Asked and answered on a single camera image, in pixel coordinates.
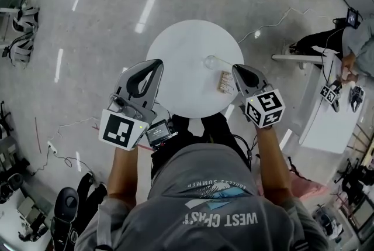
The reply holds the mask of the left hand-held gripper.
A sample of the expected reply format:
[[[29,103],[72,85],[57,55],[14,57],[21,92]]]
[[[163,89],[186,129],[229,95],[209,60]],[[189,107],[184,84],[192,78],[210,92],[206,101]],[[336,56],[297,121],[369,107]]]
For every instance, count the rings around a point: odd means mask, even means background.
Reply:
[[[157,117],[151,110],[160,86],[164,65],[162,60],[142,61],[121,73],[110,96],[108,108],[102,111],[99,140],[126,151],[131,151]],[[150,74],[145,89],[139,83]],[[142,99],[142,106],[128,99]]]

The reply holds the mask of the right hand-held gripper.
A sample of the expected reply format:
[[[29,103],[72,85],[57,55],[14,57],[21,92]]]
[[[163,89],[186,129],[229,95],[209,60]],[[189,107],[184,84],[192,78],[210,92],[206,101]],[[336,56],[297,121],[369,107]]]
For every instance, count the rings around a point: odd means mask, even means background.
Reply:
[[[285,111],[279,90],[267,83],[262,72],[248,65],[235,64],[232,72],[247,120],[260,129],[278,123]]]

